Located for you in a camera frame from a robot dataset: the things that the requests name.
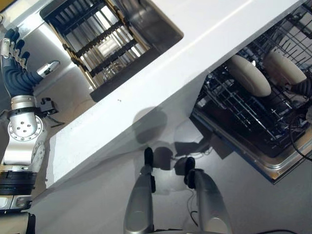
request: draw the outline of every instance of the gray floor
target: gray floor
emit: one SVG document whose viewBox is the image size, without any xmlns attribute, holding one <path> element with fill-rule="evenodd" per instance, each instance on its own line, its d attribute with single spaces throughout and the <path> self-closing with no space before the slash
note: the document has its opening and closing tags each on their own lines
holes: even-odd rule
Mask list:
<svg viewBox="0 0 312 234">
<path fill-rule="evenodd" d="M 201 149 L 206 150 L 210 143 L 222 155 L 220 157 L 215 150 L 191 154 L 197 166 L 219 186 L 234 233 L 253 234 L 271 229 L 312 233 L 311 163 L 303 162 L 272 185 L 238 154 L 230 153 L 217 137 L 210 136 L 207 141 L 201 138 L 188 121 L 172 136 L 153 145 L 158 167 L 153 172 L 156 228 L 196 230 L 186 205 L 192 192 L 183 184 L 183 177 L 176 175 L 173 169 L 176 160 L 171 158 L 182 155 L 181 143 L 188 146 L 185 149 L 190 149 L 201 142 Z M 37 216 L 38 233 L 122 233 L 127 201 L 142 164 L 141 151 L 121 155 L 39 198 L 31 210 Z M 196 210 L 195 201 L 192 210 Z"/>
</svg>

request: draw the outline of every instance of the white countertop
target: white countertop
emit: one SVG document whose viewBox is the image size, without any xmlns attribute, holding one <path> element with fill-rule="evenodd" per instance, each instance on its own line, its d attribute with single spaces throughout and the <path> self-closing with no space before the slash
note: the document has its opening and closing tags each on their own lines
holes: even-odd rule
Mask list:
<svg viewBox="0 0 312 234">
<path fill-rule="evenodd" d="M 154 107 L 167 116 L 163 132 L 174 128 L 190 114 L 203 72 L 223 63 L 282 17 L 277 16 L 298 6 L 296 2 L 154 0 L 183 39 L 50 139 L 47 188 L 122 154 L 119 147 L 134 145 L 129 150 L 135 150 L 150 143 L 137 142 L 135 131 L 142 123 L 153 126 L 152 114 L 142 117 Z"/>
</svg>

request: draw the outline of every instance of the dishwasher rack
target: dishwasher rack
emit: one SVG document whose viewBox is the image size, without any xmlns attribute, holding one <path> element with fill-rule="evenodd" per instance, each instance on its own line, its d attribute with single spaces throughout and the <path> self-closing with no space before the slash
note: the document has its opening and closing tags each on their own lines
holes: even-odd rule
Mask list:
<svg viewBox="0 0 312 234">
<path fill-rule="evenodd" d="M 120 12 L 103 0 L 67 0 L 55 5 L 53 12 L 41 16 L 94 89 L 149 49 L 138 42 Z"/>
<path fill-rule="evenodd" d="M 278 148 L 274 156 L 290 144 L 289 124 L 293 111 L 306 105 L 310 99 L 274 85 L 262 61 L 270 51 L 276 51 L 296 64 L 307 78 L 312 78 L 311 6 L 311 0 L 301 5 L 237 53 L 252 62 L 267 78 L 272 89 L 268 97 L 251 95 L 235 81 L 223 64 L 207 75 L 197 99 L 199 108 L 213 102 L 225 111 L 224 115 L 231 113 L 237 125 L 236 131 L 245 138 L 256 138 L 260 149 L 267 148 L 269 151 Z M 308 127 L 304 119 L 299 120 L 294 137 L 299 138 Z"/>
</svg>

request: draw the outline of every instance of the metal grate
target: metal grate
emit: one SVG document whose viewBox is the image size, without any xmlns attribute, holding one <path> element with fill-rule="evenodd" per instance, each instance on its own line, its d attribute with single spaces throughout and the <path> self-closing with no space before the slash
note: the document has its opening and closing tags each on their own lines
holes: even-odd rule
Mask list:
<svg viewBox="0 0 312 234">
<path fill-rule="evenodd" d="M 119 17 L 102 0 L 68 0 L 45 18 L 93 88 L 148 50 Z"/>
<path fill-rule="evenodd" d="M 312 78 L 311 6 L 312 0 L 287 15 L 238 52 L 265 75 L 272 89 L 270 96 L 252 96 L 235 81 L 224 64 L 207 75 L 197 105 L 203 107 L 212 101 L 219 108 L 233 114 L 237 124 L 247 131 L 245 135 L 257 134 L 271 148 L 288 146 L 290 115 L 309 99 L 275 86 L 266 74 L 262 60 L 270 51 L 276 51 L 296 64 L 308 78 Z M 302 120 L 296 129 L 296 136 L 304 133 L 308 126 L 308 123 Z"/>
</svg>

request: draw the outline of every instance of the robot finger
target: robot finger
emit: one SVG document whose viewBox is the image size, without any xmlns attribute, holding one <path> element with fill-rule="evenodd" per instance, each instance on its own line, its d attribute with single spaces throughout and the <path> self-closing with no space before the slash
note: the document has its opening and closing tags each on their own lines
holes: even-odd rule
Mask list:
<svg viewBox="0 0 312 234">
<path fill-rule="evenodd" d="M 20 37 L 19 32 L 14 32 L 14 35 L 11 37 L 10 53 L 15 58 L 15 60 L 18 60 L 18 58 L 15 57 L 15 45 L 19 37 Z"/>
<path fill-rule="evenodd" d="M 13 35 L 15 34 L 15 31 L 13 29 L 9 29 L 5 35 L 4 38 L 2 40 L 1 43 L 1 51 L 0 54 L 1 56 L 3 56 L 5 59 L 9 58 L 9 54 L 10 54 L 10 46 L 11 46 L 11 39 L 13 37 Z"/>
<path fill-rule="evenodd" d="M 30 53 L 28 51 L 24 52 L 24 54 L 20 57 L 20 65 L 23 68 L 23 71 L 27 70 L 27 61 L 29 59 Z"/>
</svg>

